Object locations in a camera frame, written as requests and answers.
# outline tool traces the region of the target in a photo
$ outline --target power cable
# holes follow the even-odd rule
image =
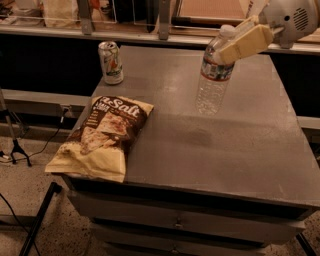
[[[6,205],[9,207],[11,213],[12,213],[12,216],[14,217],[14,219],[16,220],[16,222],[19,224],[19,226],[21,226],[23,228],[23,230],[25,232],[27,232],[27,234],[29,234],[29,231],[28,229],[21,223],[21,221],[18,219],[17,215],[14,213],[14,210],[12,209],[11,205],[9,204],[9,202],[7,201],[7,199],[0,193],[0,197],[3,199],[3,201],[6,203]],[[36,249],[37,251],[37,254],[38,256],[41,256],[40,252],[39,252],[39,249],[36,245],[36,242],[33,242],[33,245],[34,245],[34,248]]]

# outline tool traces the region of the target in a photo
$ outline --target chip bag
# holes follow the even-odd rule
[[[63,143],[45,172],[123,182],[126,157],[153,105],[125,97],[96,97],[89,116]]]

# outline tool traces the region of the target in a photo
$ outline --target electrical outlet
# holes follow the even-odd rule
[[[60,104],[62,114],[65,112],[64,116],[67,118],[74,118],[74,114],[72,112],[72,107],[71,105],[67,104]]]

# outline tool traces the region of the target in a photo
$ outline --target black cable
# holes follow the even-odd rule
[[[62,127],[62,124],[63,124],[63,121],[64,121],[64,117],[65,117],[65,114],[68,112],[67,109],[65,109],[62,113],[62,116],[61,116],[61,120],[60,120],[60,123],[59,123],[59,126],[58,126],[58,129],[56,130],[56,132],[47,140],[47,142],[45,143],[45,145],[43,146],[43,148],[39,151],[39,152],[36,152],[36,153],[33,153],[29,156],[32,157],[32,156],[35,156],[35,155],[38,155],[38,154],[41,154],[48,146],[49,142],[55,137],[57,136],[58,132],[60,131],[61,127]],[[19,158],[19,159],[16,159],[16,161],[20,161],[20,160],[25,160],[27,159],[26,157],[24,158]],[[0,163],[4,163],[4,164],[7,164],[7,163],[12,163],[12,160],[8,160],[8,161],[0,161]]]
[[[6,203],[6,205],[9,207],[9,209],[10,209],[10,211],[11,211],[14,219],[15,219],[16,222],[19,224],[19,226],[21,226],[21,227],[23,228],[23,230],[29,234],[29,231],[28,231],[27,228],[21,223],[21,221],[18,219],[17,215],[14,213],[14,211],[13,211],[11,205],[9,204],[9,202],[7,201],[7,199],[6,199],[1,193],[0,193],[0,197],[3,199],[3,201],[4,201],[4,202]],[[37,247],[37,245],[36,245],[36,242],[33,242],[33,245],[34,245],[34,248],[35,248],[36,251],[37,251],[37,254],[38,254],[39,256],[41,256],[41,254],[40,254],[40,252],[39,252],[39,249],[38,249],[38,247]]]

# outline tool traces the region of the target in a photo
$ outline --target aluminum can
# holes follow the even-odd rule
[[[105,41],[98,48],[103,80],[110,85],[119,84],[123,81],[122,62],[120,49],[115,42]]]

